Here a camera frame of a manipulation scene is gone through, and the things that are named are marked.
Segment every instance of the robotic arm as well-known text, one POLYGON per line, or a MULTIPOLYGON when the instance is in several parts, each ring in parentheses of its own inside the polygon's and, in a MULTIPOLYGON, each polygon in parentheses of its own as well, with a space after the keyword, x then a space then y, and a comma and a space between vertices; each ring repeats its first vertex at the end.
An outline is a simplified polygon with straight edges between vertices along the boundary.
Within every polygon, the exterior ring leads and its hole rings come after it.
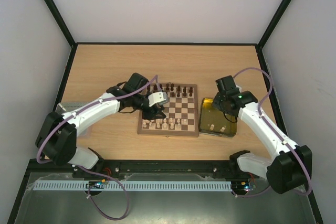
POLYGON ((108 115, 120 112, 126 107, 142 110, 142 116, 146 120, 166 117, 162 112, 164 109, 162 105, 168 101, 165 92, 160 91, 146 95, 135 92, 147 83, 148 79, 134 73, 129 81, 109 88, 102 96, 77 110, 62 115, 56 112, 49 113, 36 140, 36 146, 40 148, 51 131, 71 117, 51 136, 43 149, 43 153, 56 165, 69 163, 92 169, 100 158, 99 154, 89 148, 76 146, 77 136, 89 126, 108 115))
POLYGON ((213 107, 245 122, 265 145, 271 157, 259 157, 249 151, 238 152, 230 157, 236 168, 267 179, 272 189, 280 194, 306 183, 307 178, 287 145, 298 154, 310 177, 311 150, 305 145, 298 146, 283 133, 260 108, 251 92, 240 92, 232 76, 216 80, 216 85, 219 92, 213 107))
MULTIPOLYGON (((41 148, 45 144, 43 153, 56 165, 69 163, 93 169, 103 159, 94 150, 76 145, 77 136, 89 126, 127 107, 141 110, 142 117, 146 120, 165 118, 162 105, 168 101, 166 93, 161 91, 141 95, 139 91, 147 83, 148 79, 134 73, 129 81, 109 88, 101 97, 77 110, 62 115, 49 113, 36 140, 36 146, 41 148)), ((267 159, 250 151, 241 151, 230 156, 232 169, 267 179, 273 190, 280 194, 306 183, 307 177, 289 148, 298 154, 310 177, 311 150, 305 145, 298 146, 286 136, 265 114, 251 92, 240 92, 232 76, 218 79, 216 84, 219 92, 213 107, 245 122, 265 145, 271 157, 267 159)))

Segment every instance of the red wire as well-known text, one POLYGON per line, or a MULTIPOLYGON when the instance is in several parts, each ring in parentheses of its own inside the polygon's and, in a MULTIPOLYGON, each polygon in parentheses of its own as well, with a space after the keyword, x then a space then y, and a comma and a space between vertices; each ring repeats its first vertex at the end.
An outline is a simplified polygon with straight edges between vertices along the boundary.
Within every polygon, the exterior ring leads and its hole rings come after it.
POLYGON ((107 175, 109 175, 109 176, 112 174, 111 170, 108 169, 108 168, 104 168, 103 170, 105 170, 107 172, 107 175))
POLYGON ((253 181, 253 183, 257 186, 256 180, 254 179, 254 176, 252 173, 249 173, 249 175, 251 176, 251 180, 253 181))

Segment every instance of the wooden tabletop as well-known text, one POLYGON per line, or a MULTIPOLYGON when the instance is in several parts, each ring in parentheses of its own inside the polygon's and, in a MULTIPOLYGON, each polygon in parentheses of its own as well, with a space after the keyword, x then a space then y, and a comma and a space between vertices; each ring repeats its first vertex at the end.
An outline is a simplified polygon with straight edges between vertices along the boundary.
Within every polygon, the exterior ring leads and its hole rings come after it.
MULTIPOLYGON (((198 85, 198 104, 217 93, 215 80, 247 67, 260 67, 254 46, 78 45, 62 102, 89 102, 107 88, 138 72, 159 82, 198 85)), ((259 100, 266 94, 262 74, 247 71, 236 78, 259 100)), ((264 110, 274 121, 269 100, 264 110)), ((144 136, 137 134, 139 113, 114 114, 94 124, 77 144, 105 159, 223 160, 241 151, 269 157, 265 147, 243 122, 233 138, 144 136)))

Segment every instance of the chessboard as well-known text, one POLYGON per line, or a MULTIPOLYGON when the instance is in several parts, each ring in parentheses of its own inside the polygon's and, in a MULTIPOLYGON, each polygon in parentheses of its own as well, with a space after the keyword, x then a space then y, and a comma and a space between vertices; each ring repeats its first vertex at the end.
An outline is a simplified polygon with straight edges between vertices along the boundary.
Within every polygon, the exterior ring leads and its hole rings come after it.
MULTIPOLYGON (((147 92, 156 92, 158 86, 152 84, 147 92)), ((165 119, 143 120, 139 114, 138 134, 162 136, 198 136, 197 85, 165 83, 162 90, 167 93, 169 102, 164 104, 165 119)))

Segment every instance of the white wall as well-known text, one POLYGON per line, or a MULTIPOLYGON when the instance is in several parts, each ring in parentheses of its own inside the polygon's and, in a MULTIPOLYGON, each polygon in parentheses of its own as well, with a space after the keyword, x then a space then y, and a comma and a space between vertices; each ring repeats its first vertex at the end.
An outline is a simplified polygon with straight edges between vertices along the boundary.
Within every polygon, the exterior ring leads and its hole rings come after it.
POLYGON ((54 0, 75 41, 258 43, 281 0, 54 0))
POLYGON ((43 0, 0 0, 0 223, 7 223, 70 47, 43 0))
POLYGON ((264 48, 289 135, 313 151, 313 190, 335 223, 336 1, 293 0, 264 48))

